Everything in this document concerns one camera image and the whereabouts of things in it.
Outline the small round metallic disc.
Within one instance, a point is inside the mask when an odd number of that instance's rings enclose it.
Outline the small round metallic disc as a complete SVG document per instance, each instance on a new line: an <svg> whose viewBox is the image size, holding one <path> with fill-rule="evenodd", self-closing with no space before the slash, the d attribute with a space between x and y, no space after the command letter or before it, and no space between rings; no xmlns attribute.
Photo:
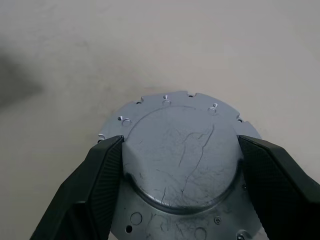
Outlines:
<svg viewBox="0 0 320 240"><path fill-rule="evenodd" d="M238 136L260 135L237 110L200 93L144 96L98 134L118 135L117 240L254 240L262 225L246 190Z"/></svg>

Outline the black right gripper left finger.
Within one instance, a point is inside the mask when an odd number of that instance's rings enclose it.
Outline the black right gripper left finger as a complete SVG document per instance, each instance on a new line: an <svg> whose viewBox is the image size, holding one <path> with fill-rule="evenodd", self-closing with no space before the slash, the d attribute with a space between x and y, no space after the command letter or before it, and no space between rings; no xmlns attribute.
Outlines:
<svg viewBox="0 0 320 240"><path fill-rule="evenodd" d="M122 135L93 146L60 185L30 240L108 240L123 176Z"/></svg>

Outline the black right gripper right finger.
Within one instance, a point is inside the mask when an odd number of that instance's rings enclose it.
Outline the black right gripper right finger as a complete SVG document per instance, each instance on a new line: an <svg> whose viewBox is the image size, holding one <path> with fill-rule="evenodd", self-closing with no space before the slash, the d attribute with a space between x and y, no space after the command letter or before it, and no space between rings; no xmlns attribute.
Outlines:
<svg viewBox="0 0 320 240"><path fill-rule="evenodd" d="M281 146L237 139L245 185L269 240L320 240L320 184Z"/></svg>

